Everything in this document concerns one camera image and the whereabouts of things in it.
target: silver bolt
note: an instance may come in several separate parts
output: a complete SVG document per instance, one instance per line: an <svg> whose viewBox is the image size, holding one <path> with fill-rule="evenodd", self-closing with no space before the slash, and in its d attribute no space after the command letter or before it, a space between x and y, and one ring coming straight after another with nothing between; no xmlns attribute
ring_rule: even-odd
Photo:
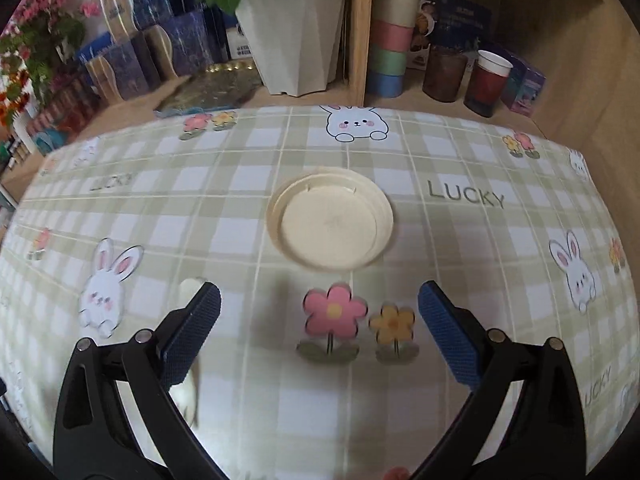
<svg viewBox="0 0 640 480"><path fill-rule="evenodd" d="M557 337L551 337L549 338L549 346L554 350L562 350L564 348L564 343Z"/></svg>
<svg viewBox="0 0 640 480"><path fill-rule="evenodd" d="M486 334L494 343L502 343L505 339L507 339L507 336L504 334L504 332L498 328L492 328Z"/></svg>
<svg viewBox="0 0 640 480"><path fill-rule="evenodd" d="M88 337L83 337L80 341L78 341L78 344L76 345L78 350L81 352L87 350L89 346L91 346L91 340Z"/></svg>
<svg viewBox="0 0 640 480"><path fill-rule="evenodd" d="M151 339L153 333L148 328L143 328L142 330L138 330L136 332L136 341L138 343L146 343Z"/></svg>

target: checkered tablecloth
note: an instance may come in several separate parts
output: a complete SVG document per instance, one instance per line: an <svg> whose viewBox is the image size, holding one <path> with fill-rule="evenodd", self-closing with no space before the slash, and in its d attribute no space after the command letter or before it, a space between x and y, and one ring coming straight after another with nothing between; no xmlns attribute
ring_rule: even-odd
<svg viewBox="0 0 640 480"><path fill-rule="evenodd" d="M365 123L370 111L363 110ZM506 128L373 112L383 123L375 121L374 137L386 134L382 140L340 142L320 107L271 107L238 110L230 129L219 128L233 121L170 118L47 157L0 253L0 376L47 456L78 338L104 344L154 328L178 307L179 283L195 276L219 286L223 308L198 358L194 432L233 480L371 480L428 455L468 391L419 316L410 327L419 353L398 363L378 358L378 321L370 328L368 320L384 304L416 312L418 288L430 279L486 328L519 342L564 340L584 407L589 467L604 455L638 402L639 325L618 233L581 156ZM266 233L274 190L318 166L361 173L392 203L392 241L363 269L305 269ZM120 282L124 316L109 339L79 317L104 238L113 245L107 266L127 248L143 249ZM554 258L552 240L565 256ZM572 274L562 270L562 259L573 265L578 250L590 274L580 278L594 286L583 302L572 298ZM296 352L310 340L303 299L335 283L368 306L351 341L360 351L343 365L312 364ZM482 456L496 449L516 394ZM139 415L134 430L153 455Z"/></svg>

